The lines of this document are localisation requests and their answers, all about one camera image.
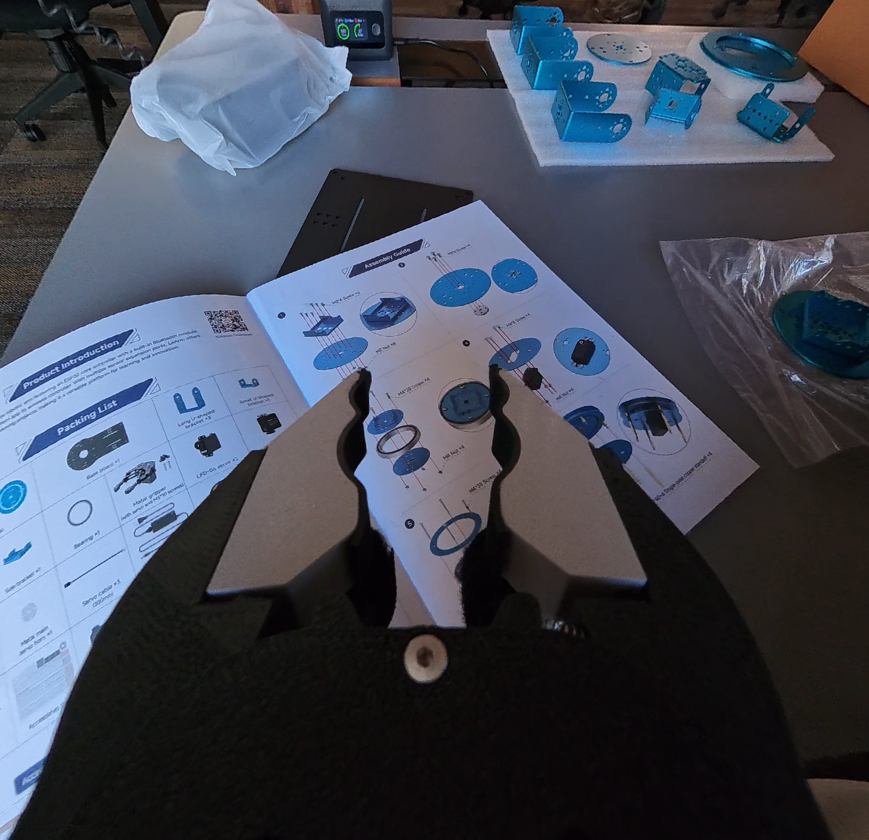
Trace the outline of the small light blue bracket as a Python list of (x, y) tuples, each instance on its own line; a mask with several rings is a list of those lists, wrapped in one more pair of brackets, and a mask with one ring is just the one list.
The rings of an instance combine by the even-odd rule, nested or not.
[(653, 95), (646, 110), (645, 123), (649, 119), (661, 119), (690, 129), (701, 110), (702, 94), (705, 88), (701, 86), (698, 94), (689, 94), (661, 87)]

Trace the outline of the small white foam pad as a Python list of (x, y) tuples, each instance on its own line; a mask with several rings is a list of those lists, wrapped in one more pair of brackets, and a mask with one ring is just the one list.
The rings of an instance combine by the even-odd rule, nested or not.
[[(761, 92), (768, 83), (772, 82), (771, 79), (755, 79), (735, 74), (714, 62), (703, 52), (701, 48), (702, 38), (703, 34), (693, 34), (684, 54), (706, 70), (711, 77), (711, 86), (726, 98), (744, 104), (752, 95)], [(807, 73), (797, 81), (776, 83), (771, 99), (778, 102), (813, 104), (819, 99), (823, 91), (822, 83), (811, 73)]]

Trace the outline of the clear plastic bag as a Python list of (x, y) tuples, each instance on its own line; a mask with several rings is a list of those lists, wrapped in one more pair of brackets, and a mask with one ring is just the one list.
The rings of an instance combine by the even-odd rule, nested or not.
[(827, 291), (868, 306), (868, 234), (784, 241), (696, 239), (660, 244), (712, 363), (759, 416), (788, 462), (802, 467), (868, 445), (868, 380), (824, 372), (778, 333), (776, 302)]

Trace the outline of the blue perforated round metal plate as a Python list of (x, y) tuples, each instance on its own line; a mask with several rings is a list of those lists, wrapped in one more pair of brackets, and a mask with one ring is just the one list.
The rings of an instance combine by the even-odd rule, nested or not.
[(800, 341), (803, 306), (813, 291), (794, 291), (782, 296), (774, 306), (774, 324), (790, 349), (806, 362), (824, 372), (842, 378), (867, 378), (868, 354), (854, 361)]

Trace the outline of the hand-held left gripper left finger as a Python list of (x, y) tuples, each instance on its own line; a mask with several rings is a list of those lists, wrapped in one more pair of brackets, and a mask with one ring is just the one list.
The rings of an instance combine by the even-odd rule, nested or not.
[(366, 454), (371, 374), (353, 372), (271, 441), (208, 587), (275, 597), (301, 625), (347, 597), (365, 625), (396, 607), (393, 553), (354, 471)]

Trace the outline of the black office chair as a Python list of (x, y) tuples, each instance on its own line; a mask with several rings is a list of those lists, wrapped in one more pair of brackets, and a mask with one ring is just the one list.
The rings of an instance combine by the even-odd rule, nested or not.
[(111, 89), (129, 90), (134, 62), (146, 64), (112, 29), (98, 27), (91, 11), (103, 5), (129, 4), (148, 41), (158, 49), (168, 32), (168, 20), (158, 0), (1, 0), (2, 32), (27, 33), (41, 40), (58, 70), (56, 79), (15, 115), (16, 127), (30, 141), (45, 135), (33, 122), (47, 108), (78, 92), (91, 107), (95, 137), (107, 149), (103, 107), (115, 107)]

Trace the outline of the grey desk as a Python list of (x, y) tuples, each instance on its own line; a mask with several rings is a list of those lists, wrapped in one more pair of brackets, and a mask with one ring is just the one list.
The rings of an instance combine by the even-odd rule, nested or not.
[(867, 749), (867, 450), (793, 469), (705, 354), (661, 240), (867, 230), (867, 108), (822, 94), (828, 163), (540, 167), (505, 90), (354, 87), (236, 176), (126, 116), (6, 358), (168, 296), (240, 294), (284, 261), (328, 172), (459, 186), (759, 464), (691, 532), (764, 651), (800, 755)]

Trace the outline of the white plastic bag bundle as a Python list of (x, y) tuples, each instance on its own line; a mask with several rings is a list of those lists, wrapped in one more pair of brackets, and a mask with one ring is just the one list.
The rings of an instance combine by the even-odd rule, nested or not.
[(235, 174), (273, 156), (351, 85), (348, 49), (287, 28), (256, 0), (211, 0), (201, 27), (131, 84), (149, 136)]

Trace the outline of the orange and white box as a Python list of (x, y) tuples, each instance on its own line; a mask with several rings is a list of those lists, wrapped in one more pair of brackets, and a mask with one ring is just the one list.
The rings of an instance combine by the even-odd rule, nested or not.
[(867, 0), (835, 0), (798, 54), (810, 66), (867, 102)]

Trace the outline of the black flat base plate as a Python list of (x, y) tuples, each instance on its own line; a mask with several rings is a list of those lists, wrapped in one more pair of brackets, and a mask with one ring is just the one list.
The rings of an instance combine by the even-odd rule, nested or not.
[(473, 201), (452, 186), (333, 169), (278, 271), (282, 277)]

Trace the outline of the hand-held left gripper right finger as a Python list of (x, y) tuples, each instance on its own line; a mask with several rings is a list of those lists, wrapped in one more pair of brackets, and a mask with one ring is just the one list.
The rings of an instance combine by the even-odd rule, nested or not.
[(494, 621), (512, 592), (541, 616), (579, 626), (578, 601), (646, 585), (592, 446), (511, 372), (490, 368), (492, 452), (486, 528), (461, 565), (467, 626)]

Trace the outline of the plain blue round plate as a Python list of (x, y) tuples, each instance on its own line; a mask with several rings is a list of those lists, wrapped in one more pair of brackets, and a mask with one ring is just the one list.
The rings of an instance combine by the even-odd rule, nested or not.
[(603, 62), (636, 66), (650, 61), (653, 50), (639, 37), (624, 33), (597, 33), (586, 41), (587, 51)]

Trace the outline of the assembly guide booklet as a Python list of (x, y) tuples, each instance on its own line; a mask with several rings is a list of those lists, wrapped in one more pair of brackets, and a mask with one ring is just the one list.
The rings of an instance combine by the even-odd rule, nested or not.
[(247, 296), (158, 301), (2, 369), (2, 837), (121, 595), (218, 480), (356, 371), (395, 621), (461, 625), (498, 465), (488, 369), (616, 453), (683, 531), (757, 465), (482, 202)]

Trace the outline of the grey label printer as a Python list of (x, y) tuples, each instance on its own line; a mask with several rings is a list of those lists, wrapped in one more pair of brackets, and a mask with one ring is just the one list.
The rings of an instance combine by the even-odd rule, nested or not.
[(348, 50), (355, 86), (400, 86), (392, 0), (319, 0), (325, 45)]

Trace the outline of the long blue U bracket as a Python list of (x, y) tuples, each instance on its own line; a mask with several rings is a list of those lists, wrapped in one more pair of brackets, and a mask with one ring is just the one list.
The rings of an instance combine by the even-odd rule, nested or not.
[(551, 110), (559, 139), (568, 142), (616, 142), (632, 128), (628, 114), (609, 112), (617, 86), (603, 81), (564, 80)]
[(555, 7), (516, 5), (510, 28), (510, 42), (517, 54), (525, 52), (527, 42), (533, 35), (559, 36), (563, 13)]
[(565, 79), (577, 79), (585, 63), (575, 58), (578, 42), (573, 31), (559, 27), (551, 33), (542, 29), (526, 34), (520, 45), (520, 66), (531, 89), (556, 89)]

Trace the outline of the white foam sheet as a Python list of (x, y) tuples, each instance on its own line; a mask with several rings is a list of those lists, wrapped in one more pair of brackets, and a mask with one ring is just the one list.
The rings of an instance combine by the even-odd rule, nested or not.
[(551, 115), (555, 92), (532, 90), (520, 68), (520, 56), (507, 30), (489, 30), (487, 39), (514, 100), (528, 143), (541, 167), (633, 167), (658, 165), (732, 164), (756, 162), (832, 161), (833, 152), (810, 128), (795, 139), (776, 144), (741, 125), (737, 111), (751, 97), (746, 92), (730, 100), (711, 86), (704, 94), (701, 111), (690, 129), (661, 119), (644, 121), (650, 96), (645, 90), (647, 76), (664, 53), (687, 52), (693, 33), (665, 27), (638, 32), (651, 45), (653, 59), (638, 67), (605, 63), (587, 50), (587, 39), (595, 30), (574, 27), (579, 42), (578, 59), (593, 64), (595, 81), (613, 82), (616, 101), (610, 112), (630, 115), (632, 127), (625, 139), (614, 143), (586, 143), (559, 139)]

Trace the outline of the blue side bracket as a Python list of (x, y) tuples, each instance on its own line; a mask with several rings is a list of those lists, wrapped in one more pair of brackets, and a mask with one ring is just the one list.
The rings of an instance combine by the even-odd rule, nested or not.
[(868, 306), (813, 291), (803, 306), (800, 341), (854, 361), (867, 358)]

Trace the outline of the small dark blue bracket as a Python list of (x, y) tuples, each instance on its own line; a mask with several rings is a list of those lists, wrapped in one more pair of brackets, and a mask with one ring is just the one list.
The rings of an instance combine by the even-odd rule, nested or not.
[(767, 83), (739, 110), (736, 118), (761, 137), (783, 143), (793, 139), (816, 111), (814, 107), (808, 107), (802, 115), (795, 116), (787, 107), (771, 99), (774, 88), (774, 83)]
[(692, 59), (678, 53), (666, 53), (659, 57), (645, 88), (651, 95), (657, 96), (663, 89), (680, 92), (685, 83), (694, 85), (694, 95), (702, 96), (711, 78)]

